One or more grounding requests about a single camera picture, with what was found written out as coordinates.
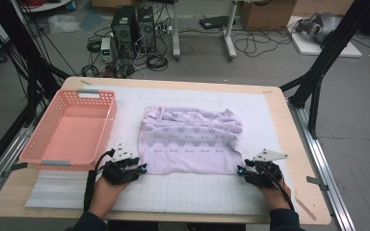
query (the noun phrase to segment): concrete floor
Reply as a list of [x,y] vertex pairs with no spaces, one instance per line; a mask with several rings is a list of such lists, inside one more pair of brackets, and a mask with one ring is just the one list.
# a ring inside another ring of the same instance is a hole
[[[199,28],[197,22],[198,18],[181,19],[180,25]],[[109,23],[104,20],[96,28],[101,29]],[[88,62],[86,44],[92,34],[93,31],[78,31],[50,35],[50,38],[79,72]],[[316,59],[315,56],[299,55],[290,43],[254,59],[237,52],[238,57],[229,62],[220,37],[181,34],[180,39],[180,61],[169,56],[168,69],[162,72],[145,69],[146,79],[279,87],[306,73]],[[363,54],[362,58],[337,59],[324,80],[317,135],[355,228],[370,230],[370,49],[356,41],[353,45]],[[53,49],[49,53],[57,67],[70,72]],[[145,76],[136,72],[131,78],[144,79]],[[294,91],[290,90],[285,96],[292,93]],[[10,62],[0,64],[0,138],[25,105],[13,65]],[[63,230],[74,222],[74,219],[0,218],[0,230]],[[183,223],[175,222],[161,226],[164,231],[183,228]],[[337,230],[335,222],[304,228]],[[267,229],[267,225],[248,225],[248,230]]]

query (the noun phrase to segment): patterned fabric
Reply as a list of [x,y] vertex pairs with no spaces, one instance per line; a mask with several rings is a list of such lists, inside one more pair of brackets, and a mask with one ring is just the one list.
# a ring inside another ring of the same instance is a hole
[[242,122],[230,110],[147,107],[139,138],[140,164],[147,173],[236,174],[235,151]]

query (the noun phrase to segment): wooden table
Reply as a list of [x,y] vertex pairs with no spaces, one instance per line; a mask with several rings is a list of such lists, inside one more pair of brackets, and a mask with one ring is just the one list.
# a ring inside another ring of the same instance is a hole
[[[70,77],[64,89],[81,89],[86,85],[119,86],[131,88],[170,90],[211,90],[263,94],[266,97],[272,120],[277,132],[280,149],[288,153],[285,160],[290,179],[295,186],[293,193],[299,206],[301,224],[329,224],[330,213],[317,185],[306,182],[306,176],[314,177],[313,170],[302,144],[285,98],[279,88],[225,84],[204,84],[148,80],[99,79]],[[25,204],[38,178],[39,170],[27,167],[14,171],[0,192],[0,217],[18,218],[79,218],[81,210],[26,208]],[[106,219],[159,220],[159,221],[209,221],[266,223],[267,218],[259,216],[172,214],[150,212],[115,212]]]

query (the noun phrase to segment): black sleeve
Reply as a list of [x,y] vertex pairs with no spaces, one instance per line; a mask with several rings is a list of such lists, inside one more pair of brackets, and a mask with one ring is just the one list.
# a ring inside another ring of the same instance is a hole
[[74,227],[66,231],[105,231],[106,228],[107,225],[102,219],[90,212],[85,212]]
[[304,231],[300,228],[299,215],[289,209],[270,211],[271,231]]

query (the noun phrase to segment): pink plastic basket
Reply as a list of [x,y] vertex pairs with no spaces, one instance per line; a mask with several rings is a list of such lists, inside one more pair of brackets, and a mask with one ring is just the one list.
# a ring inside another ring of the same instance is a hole
[[115,95],[111,90],[58,90],[19,162],[40,169],[93,169],[113,128]]

